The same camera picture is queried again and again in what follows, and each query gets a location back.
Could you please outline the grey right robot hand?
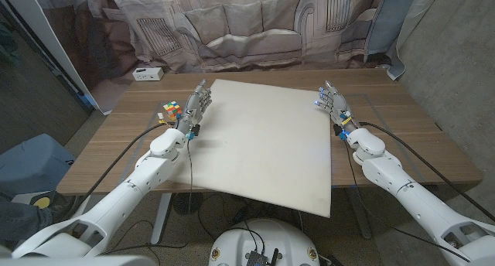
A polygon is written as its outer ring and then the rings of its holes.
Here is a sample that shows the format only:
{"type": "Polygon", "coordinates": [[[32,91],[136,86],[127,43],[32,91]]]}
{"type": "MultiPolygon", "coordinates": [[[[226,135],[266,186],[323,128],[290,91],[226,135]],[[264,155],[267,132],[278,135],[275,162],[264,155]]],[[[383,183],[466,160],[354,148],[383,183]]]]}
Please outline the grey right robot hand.
{"type": "Polygon", "coordinates": [[[336,136],[347,140],[350,133],[360,128],[353,119],[353,113],[344,96],[330,83],[325,82],[325,87],[319,89],[319,99],[315,105],[322,108],[330,115],[336,136]]]}

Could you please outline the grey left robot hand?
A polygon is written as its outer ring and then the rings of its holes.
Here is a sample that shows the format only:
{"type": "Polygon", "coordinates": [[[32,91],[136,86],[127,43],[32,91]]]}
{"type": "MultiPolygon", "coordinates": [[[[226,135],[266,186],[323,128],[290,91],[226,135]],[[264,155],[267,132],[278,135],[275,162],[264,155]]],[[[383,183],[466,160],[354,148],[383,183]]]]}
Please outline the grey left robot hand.
{"type": "Polygon", "coordinates": [[[189,134],[193,127],[202,121],[204,112],[212,103],[211,90],[205,86],[206,80],[202,79],[189,96],[183,113],[177,121],[176,129],[184,135],[189,134]]]}

